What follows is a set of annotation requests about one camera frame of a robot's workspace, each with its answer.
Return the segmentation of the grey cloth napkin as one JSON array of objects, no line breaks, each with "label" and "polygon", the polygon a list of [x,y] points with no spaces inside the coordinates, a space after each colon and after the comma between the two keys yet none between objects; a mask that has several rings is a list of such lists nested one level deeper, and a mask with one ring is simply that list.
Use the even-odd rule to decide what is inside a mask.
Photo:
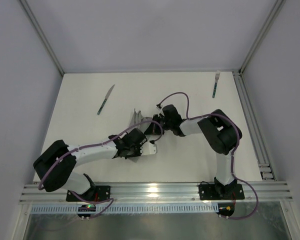
[{"label": "grey cloth napkin", "polygon": [[[148,126],[150,125],[151,122],[146,122],[146,121],[150,121],[152,120],[152,117],[144,117],[141,113],[141,111],[136,111],[136,109],[133,110],[133,114],[132,114],[132,118],[129,124],[129,127],[134,126],[133,128],[131,128],[130,130],[127,131],[127,133],[129,134],[130,132],[132,132],[134,129],[139,129],[143,134],[144,131],[148,128]],[[150,142],[151,140],[151,136],[150,135],[145,135],[147,142]],[[138,160],[142,157],[145,156],[139,156],[139,157],[134,157],[134,158],[128,158],[130,161],[137,163]]]}]

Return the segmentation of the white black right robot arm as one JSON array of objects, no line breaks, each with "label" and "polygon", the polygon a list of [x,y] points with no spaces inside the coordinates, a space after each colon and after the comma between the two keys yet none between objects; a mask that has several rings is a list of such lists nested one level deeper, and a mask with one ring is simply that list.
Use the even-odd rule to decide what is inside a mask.
[{"label": "white black right robot arm", "polygon": [[157,136],[161,130],[171,131],[178,137],[202,133],[216,153],[214,191],[221,198],[233,193],[238,182],[234,177],[234,154],[242,132],[221,109],[216,109],[207,116],[185,119],[170,104],[163,108],[163,113],[155,114],[152,120],[159,125],[150,123],[143,131],[145,135]]}]

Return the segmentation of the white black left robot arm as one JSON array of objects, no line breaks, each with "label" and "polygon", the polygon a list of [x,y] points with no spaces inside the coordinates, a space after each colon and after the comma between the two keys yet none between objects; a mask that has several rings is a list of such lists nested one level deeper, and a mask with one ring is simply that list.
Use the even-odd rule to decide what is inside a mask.
[{"label": "white black left robot arm", "polygon": [[110,135],[103,144],[70,146],[62,139],[56,140],[33,163],[40,179],[38,189],[48,193],[65,189],[78,200],[95,202],[98,187],[88,174],[76,173],[74,168],[98,160],[139,157],[147,141],[137,128],[123,137]]}]

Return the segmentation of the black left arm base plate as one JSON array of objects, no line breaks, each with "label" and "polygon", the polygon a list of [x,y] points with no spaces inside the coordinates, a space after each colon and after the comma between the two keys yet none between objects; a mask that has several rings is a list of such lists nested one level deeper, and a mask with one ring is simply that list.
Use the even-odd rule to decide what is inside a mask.
[{"label": "black left arm base plate", "polygon": [[111,196],[110,185],[96,185],[83,194],[73,194],[71,191],[67,191],[67,202],[102,202],[106,201]]}]

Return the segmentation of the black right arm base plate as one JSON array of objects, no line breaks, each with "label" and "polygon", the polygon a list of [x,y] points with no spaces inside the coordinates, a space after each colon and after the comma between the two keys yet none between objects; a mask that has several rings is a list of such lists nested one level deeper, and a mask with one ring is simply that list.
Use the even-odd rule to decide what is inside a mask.
[{"label": "black right arm base plate", "polygon": [[241,184],[235,183],[224,186],[220,183],[201,182],[198,185],[200,200],[244,200],[245,194]]}]

